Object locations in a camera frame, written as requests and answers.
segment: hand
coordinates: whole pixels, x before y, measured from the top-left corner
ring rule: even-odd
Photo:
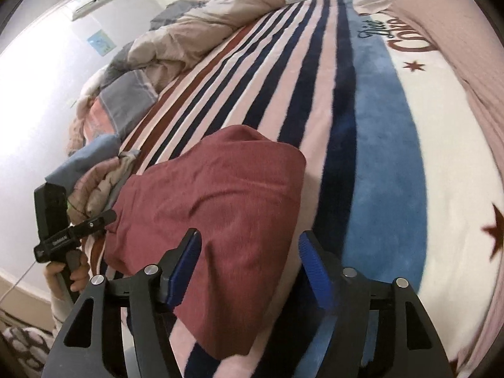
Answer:
[[[65,266],[64,263],[52,261],[45,267],[44,271],[45,280],[52,295],[60,300],[64,299],[64,294],[58,282],[57,275],[63,271]],[[79,291],[82,293],[82,290],[85,289],[89,282],[89,269],[88,258],[84,252],[82,252],[81,266],[70,275],[70,279],[74,281],[70,287],[72,291]]]

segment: finger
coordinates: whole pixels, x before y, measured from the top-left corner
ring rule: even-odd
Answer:
[[[75,270],[72,274],[70,274],[70,280],[82,280],[86,277],[89,277],[89,264],[84,264],[80,266],[77,270]]]
[[[81,254],[81,264],[88,264],[88,257],[86,256],[85,252],[82,252]]]
[[[87,286],[89,282],[89,278],[86,279],[86,280],[77,280],[75,281],[71,286],[70,286],[70,290],[72,291],[80,291],[82,292],[82,290],[84,290]]]
[[[59,272],[62,272],[65,268],[64,263],[59,263],[57,261],[51,261],[47,266],[45,266],[44,275],[45,277],[55,276]]]

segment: black handheld device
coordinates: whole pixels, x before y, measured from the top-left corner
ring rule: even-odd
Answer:
[[[70,274],[81,263],[81,239],[113,223],[117,218],[113,210],[107,210],[99,216],[71,226],[66,214],[66,191],[59,185],[46,183],[35,190],[35,214],[37,218],[40,243],[33,250],[39,263],[58,261],[66,266],[58,275],[61,289],[67,300],[76,302],[78,292],[70,290]]]

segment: blue gripper pad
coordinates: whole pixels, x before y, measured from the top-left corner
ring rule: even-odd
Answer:
[[[189,281],[200,258],[202,241],[200,232],[196,232],[189,240],[173,273],[168,280],[168,296],[166,304],[175,308],[182,304]]]
[[[319,307],[334,311],[338,305],[338,286],[335,285],[337,280],[333,280],[331,275],[337,274],[341,265],[334,263],[336,257],[330,260],[332,263],[324,263],[324,258],[329,258],[326,256],[330,253],[324,252],[315,236],[308,236],[307,232],[299,237],[299,255]],[[327,264],[334,264],[338,268],[328,269]]]

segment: maroon fabric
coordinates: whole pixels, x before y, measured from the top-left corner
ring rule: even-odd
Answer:
[[[202,255],[175,314],[212,357],[246,355],[287,259],[305,165],[252,128],[222,129],[127,181],[105,260],[131,275],[199,229]]]

